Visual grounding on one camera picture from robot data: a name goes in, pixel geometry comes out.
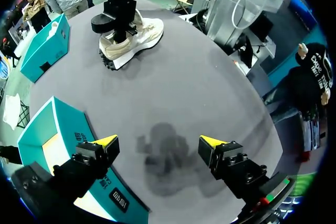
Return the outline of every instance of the floor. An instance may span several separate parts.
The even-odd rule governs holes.
[[[93,3],[95,5],[98,5],[104,1],[106,0],[93,0]],[[150,0],[150,1],[166,9],[172,9],[176,5],[176,0]],[[50,19],[53,20],[57,16],[58,16],[57,14],[52,14],[50,16]],[[35,35],[34,31],[31,31],[28,34],[28,36],[30,36],[31,39],[34,37],[34,35]],[[24,56],[26,54],[30,41],[31,40],[28,39],[28,40],[22,41],[22,43],[19,44],[19,46],[15,50],[18,56]],[[21,65],[22,65],[22,60],[20,60],[19,63],[17,63],[17,67],[11,71],[7,81],[0,80],[0,86],[1,87],[5,86],[5,95],[15,96],[16,94],[19,94],[21,100],[27,106],[29,106],[29,91],[30,91],[30,86],[32,85],[32,83],[20,73]],[[0,116],[4,114],[4,107],[5,107],[5,102],[3,100],[3,102],[0,105]],[[23,129],[18,128],[18,127],[13,131],[12,128],[8,124],[0,120],[0,145],[17,146],[17,139],[21,135],[22,131]],[[6,175],[8,176],[10,176],[15,170],[20,168],[20,165],[5,164],[3,160],[2,160],[2,163],[3,163],[4,171]]]

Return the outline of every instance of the cable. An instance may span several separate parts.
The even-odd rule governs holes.
[[[245,30],[245,29],[248,28],[250,25],[252,25],[252,23],[253,23],[254,21],[256,21],[256,19],[260,16],[260,14],[263,12],[263,10],[264,10],[264,8],[265,8],[265,6],[266,6],[268,0],[265,0],[265,1],[264,1],[264,3],[263,3],[263,5],[262,5],[261,9],[260,9],[259,12],[256,14],[256,16],[252,19],[252,21],[251,21],[250,23],[248,23],[247,25],[243,26],[243,27],[238,27],[238,26],[236,26],[236,24],[235,24],[235,20],[234,20],[234,18],[235,18],[235,14],[236,14],[236,11],[237,11],[237,7],[238,7],[240,1],[242,1],[242,0],[238,0],[238,2],[237,2],[236,5],[235,5],[235,8],[234,8],[234,10],[233,10],[233,12],[232,12],[231,21],[232,21],[232,25],[234,26],[234,28],[236,28],[236,29],[238,29],[238,30]]]

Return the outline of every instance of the screw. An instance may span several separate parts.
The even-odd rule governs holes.
[[[25,189],[28,188],[28,182],[23,182],[23,188],[25,188]]]
[[[84,161],[85,164],[88,165],[90,160],[87,157],[85,157],[85,158],[83,158],[83,161]]]
[[[231,165],[233,165],[233,164],[235,163],[235,159],[234,159],[233,157],[231,157],[231,158],[229,159],[229,162],[230,162]]]
[[[244,161],[247,159],[247,154],[246,153],[243,153],[241,156],[242,156]]]
[[[247,179],[247,181],[250,181],[251,179],[253,179],[253,175],[251,173],[247,173],[246,174],[246,179]]]

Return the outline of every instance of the black hoodie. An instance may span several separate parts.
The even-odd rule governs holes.
[[[302,60],[296,54],[296,61],[300,65],[289,71],[288,87],[295,107],[301,112],[321,106],[322,94],[332,86],[331,69],[323,64],[323,57],[327,56],[327,49],[319,43],[307,45],[308,53]]]

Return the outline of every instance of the black mount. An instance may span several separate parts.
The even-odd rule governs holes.
[[[250,160],[235,141],[213,149],[200,138],[198,153],[215,179],[222,179],[238,199],[245,201],[234,223],[263,223],[273,218],[294,187],[295,181],[285,174],[277,173],[268,178],[266,165]]]
[[[138,33],[136,27],[130,25],[134,21],[136,6],[135,0],[107,0],[104,2],[104,12],[91,20],[92,30],[97,34],[114,30],[114,41],[125,41],[126,33]]]
[[[76,154],[61,166],[54,166],[54,176],[34,162],[17,170],[12,182],[35,218],[42,223],[111,223],[92,215],[73,203],[90,189],[96,179],[103,179],[119,154],[118,139],[108,147],[88,142],[76,146]]]

